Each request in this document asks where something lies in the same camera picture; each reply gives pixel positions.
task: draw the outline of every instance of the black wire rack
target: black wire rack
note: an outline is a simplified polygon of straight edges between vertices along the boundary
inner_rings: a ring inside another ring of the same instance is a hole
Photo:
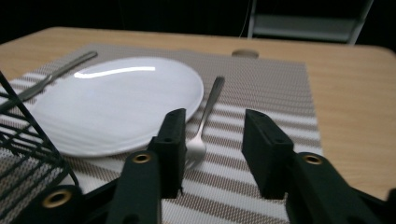
[[[0,223],[10,223],[42,190],[78,180],[0,72]]]

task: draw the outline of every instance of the wooden table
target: wooden table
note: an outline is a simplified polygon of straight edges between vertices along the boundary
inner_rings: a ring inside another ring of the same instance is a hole
[[[368,46],[203,35],[50,28],[0,46],[11,80],[89,43],[189,49],[305,63],[324,155],[354,188],[385,200],[396,188],[396,58]]]

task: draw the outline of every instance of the fork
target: fork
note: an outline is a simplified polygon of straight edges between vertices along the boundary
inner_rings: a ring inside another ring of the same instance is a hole
[[[205,158],[206,145],[202,140],[202,131],[206,124],[207,118],[213,109],[215,102],[217,101],[221,92],[222,86],[224,85],[224,77],[216,77],[213,83],[212,90],[209,93],[207,99],[204,114],[202,115],[201,123],[198,128],[197,134],[186,144],[186,169],[194,169],[199,165]]]

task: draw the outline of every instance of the chair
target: chair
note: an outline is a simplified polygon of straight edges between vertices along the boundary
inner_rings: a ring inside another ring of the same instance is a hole
[[[360,1],[350,17],[266,14],[258,11],[257,0],[252,1],[247,38],[264,35],[354,45],[374,0]]]

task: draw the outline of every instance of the woven placemat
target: woven placemat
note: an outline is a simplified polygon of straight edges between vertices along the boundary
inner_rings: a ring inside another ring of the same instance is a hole
[[[197,71],[205,85],[205,96],[198,112],[188,122],[187,138],[191,138],[198,128],[216,76],[225,77],[221,96],[204,130],[205,162],[196,170],[185,173],[183,196],[163,200],[164,223],[289,223],[285,201],[260,197],[241,146],[245,110],[249,108],[269,115],[294,141],[296,152],[322,154],[318,122],[303,63],[188,50],[90,44],[11,81],[11,85],[16,92],[23,91],[89,50],[96,50],[98,57],[60,78],[97,63],[127,57],[163,57],[185,63]],[[47,90],[56,85],[55,81]],[[35,101],[33,98],[25,102],[26,107],[30,108]],[[83,191],[89,192],[117,178],[127,156],[128,153],[95,159],[65,158],[76,172]]]

